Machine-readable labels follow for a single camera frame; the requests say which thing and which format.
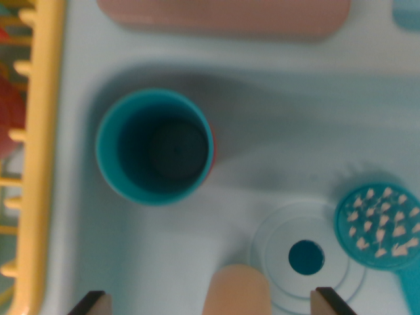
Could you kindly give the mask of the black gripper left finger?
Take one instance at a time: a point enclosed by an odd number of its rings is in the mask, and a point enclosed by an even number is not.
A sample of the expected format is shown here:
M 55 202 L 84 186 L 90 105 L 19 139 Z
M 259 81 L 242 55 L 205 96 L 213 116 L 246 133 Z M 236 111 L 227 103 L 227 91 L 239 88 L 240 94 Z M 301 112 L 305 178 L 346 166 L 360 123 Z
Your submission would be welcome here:
M 105 291 L 90 291 L 68 315 L 112 315 L 112 296 Z

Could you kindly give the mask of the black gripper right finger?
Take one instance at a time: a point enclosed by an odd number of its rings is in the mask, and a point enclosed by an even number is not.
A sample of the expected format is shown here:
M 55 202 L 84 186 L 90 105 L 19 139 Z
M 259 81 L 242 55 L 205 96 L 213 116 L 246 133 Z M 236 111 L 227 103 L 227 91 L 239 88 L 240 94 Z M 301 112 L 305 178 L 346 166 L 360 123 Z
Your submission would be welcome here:
M 332 287 L 317 287 L 310 292 L 311 315 L 356 315 Z

